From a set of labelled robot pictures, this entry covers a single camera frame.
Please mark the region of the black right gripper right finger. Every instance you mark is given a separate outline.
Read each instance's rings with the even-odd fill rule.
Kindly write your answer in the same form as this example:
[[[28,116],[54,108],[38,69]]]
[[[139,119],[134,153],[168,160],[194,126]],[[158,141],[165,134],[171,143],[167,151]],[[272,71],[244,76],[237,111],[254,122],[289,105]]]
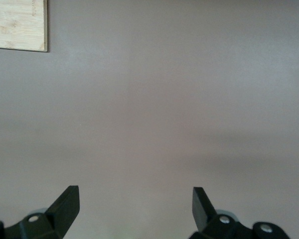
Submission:
[[[197,226],[191,239],[288,239],[287,233],[269,222],[256,222],[251,228],[241,224],[228,213],[213,207],[202,187],[192,191],[192,214]]]

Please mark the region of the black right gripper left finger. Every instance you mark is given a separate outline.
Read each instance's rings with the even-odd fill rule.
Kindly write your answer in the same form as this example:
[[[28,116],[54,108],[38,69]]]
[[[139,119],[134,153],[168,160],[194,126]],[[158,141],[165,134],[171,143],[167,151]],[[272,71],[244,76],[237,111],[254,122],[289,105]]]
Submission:
[[[62,239],[80,211],[78,186],[68,186],[43,213],[33,213],[5,227],[0,221],[0,239]]]

